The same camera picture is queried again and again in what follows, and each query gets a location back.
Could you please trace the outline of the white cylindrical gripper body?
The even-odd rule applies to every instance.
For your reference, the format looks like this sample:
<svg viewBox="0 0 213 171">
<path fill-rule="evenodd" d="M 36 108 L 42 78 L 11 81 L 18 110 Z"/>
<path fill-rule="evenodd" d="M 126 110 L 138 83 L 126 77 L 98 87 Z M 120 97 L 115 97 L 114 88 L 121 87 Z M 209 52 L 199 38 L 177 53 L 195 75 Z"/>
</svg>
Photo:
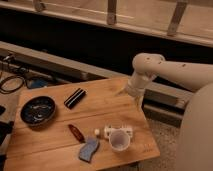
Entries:
<svg viewBox="0 0 213 171">
<path fill-rule="evenodd" d="M 145 87 L 150 83 L 150 78 L 145 75 L 134 73 L 128 80 L 125 90 L 132 97 L 144 95 Z"/>
</svg>

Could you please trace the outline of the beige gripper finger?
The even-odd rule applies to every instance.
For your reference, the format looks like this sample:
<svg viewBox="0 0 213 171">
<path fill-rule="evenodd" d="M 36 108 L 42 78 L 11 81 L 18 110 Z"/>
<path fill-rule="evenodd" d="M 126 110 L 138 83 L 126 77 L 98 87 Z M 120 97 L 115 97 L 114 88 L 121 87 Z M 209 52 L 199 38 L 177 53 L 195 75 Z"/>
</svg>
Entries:
<svg viewBox="0 0 213 171">
<path fill-rule="evenodd" d="M 138 100 L 137 100 L 138 110 L 142 110 L 143 100 L 144 100 L 144 96 L 138 97 Z"/>
<path fill-rule="evenodd" d="M 126 88 L 122 88 L 118 93 L 117 96 L 122 96 L 128 94 Z"/>
</svg>

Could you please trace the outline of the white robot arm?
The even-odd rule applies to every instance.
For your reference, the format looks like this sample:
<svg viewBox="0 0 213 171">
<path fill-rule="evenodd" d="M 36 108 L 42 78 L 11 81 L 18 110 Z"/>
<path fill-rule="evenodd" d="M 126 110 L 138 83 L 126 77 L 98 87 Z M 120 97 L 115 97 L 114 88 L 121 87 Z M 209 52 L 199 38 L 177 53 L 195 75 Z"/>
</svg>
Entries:
<svg viewBox="0 0 213 171">
<path fill-rule="evenodd" d="M 161 54 L 139 53 L 123 91 L 143 100 L 157 77 L 191 92 L 184 105 L 174 171 L 213 171 L 213 64 L 169 61 Z"/>
</svg>

